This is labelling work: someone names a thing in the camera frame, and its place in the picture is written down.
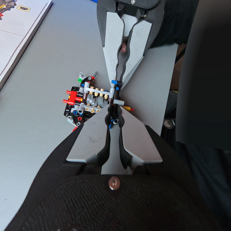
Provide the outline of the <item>person's dark trousers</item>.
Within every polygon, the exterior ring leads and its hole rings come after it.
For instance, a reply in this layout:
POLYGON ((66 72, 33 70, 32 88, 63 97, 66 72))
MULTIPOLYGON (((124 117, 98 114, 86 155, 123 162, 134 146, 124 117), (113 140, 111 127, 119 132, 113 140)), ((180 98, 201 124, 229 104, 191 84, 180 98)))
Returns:
POLYGON ((164 139, 189 166, 200 193, 220 224, 231 230, 231 151, 164 139))

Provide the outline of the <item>lego engine assembly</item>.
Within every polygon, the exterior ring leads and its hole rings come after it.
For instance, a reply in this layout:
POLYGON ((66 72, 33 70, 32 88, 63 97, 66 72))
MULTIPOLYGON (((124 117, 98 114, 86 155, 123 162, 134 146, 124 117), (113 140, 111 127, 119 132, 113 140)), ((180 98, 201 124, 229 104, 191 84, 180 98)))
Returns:
POLYGON ((110 113, 109 129, 112 125, 116 125, 118 121, 117 107, 122 106, 127 111, 134 111, 133 108, 125 106, 124 101, 120 100, 119 93, 122 87, 122 82, 118 80, 112 80, 114 85, 110 88, 110 91, 94 88, 93 81, 97 75, 97 71, 93 76, 84 76, 82 72, 79 73, 78 82, 80 87, 73 86, 71 91, 66 91, 69 95, 67 100, 63 100, 66 103, 64 116, 67 121, 74 125, 75 131, 80 125, 84 124, 92 116, 100 112, 108 104, 112 105, 112 112, 110 113))

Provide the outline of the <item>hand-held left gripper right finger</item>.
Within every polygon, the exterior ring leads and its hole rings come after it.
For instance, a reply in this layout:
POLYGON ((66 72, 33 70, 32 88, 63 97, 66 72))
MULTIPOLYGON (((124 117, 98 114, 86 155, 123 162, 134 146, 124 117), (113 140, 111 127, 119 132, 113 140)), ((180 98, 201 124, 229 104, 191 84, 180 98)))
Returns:
POLYGON ((118 106, 119 149, 123 168, 135 169, 146 164, 162 163, 163 160, 145 125, 118 106))

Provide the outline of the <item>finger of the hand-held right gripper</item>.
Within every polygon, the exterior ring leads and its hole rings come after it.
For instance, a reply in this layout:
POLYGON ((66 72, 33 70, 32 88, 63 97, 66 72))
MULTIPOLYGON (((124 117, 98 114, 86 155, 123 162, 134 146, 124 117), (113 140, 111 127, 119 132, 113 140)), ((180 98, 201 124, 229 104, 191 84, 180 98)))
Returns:
POLYGON ((130 31, 127 41, 126 58, 120 77, 120 81, 122 82, 121 90, 128 83, 129 79, 143 59, 143 53, 151 26, 152 24, 150 22, 140 20, 133 25, 130 31))
POLYGON ((125 24, 117 13, 107 12, 105 46, 103 48, 108 78, 111 88, 114 88, 112 80, 117 80, 118 56, 122 46, 125 24))

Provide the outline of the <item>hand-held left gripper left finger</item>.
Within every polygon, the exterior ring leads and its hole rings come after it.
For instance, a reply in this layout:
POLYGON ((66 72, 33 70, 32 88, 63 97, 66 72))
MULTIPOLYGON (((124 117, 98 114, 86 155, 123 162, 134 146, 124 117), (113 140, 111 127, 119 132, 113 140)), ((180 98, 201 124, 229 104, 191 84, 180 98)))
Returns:
POLYGON ((104 165, 109 158, 111 104, 91 117, 83 125, 66 160, 69 162, 104 165))

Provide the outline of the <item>lego instruction booklet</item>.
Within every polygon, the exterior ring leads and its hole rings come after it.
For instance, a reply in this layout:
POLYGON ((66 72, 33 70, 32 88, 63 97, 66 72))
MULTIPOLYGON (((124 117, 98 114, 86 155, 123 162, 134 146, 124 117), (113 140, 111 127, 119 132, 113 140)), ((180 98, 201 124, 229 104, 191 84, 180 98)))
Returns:
POLYGON ((51 6, 51 0, 0 1, 0 89, 51 6))

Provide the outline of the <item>round metal cap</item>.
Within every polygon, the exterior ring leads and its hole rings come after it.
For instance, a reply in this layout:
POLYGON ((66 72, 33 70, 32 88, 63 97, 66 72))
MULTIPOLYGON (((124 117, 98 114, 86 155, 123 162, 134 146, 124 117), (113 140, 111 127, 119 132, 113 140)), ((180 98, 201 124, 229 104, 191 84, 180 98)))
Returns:
POLYGON ((164 118, 163 126, 166 129, 173 129, 176 126, 176 119, 175 118, 170 118, 170 117, 164 118))

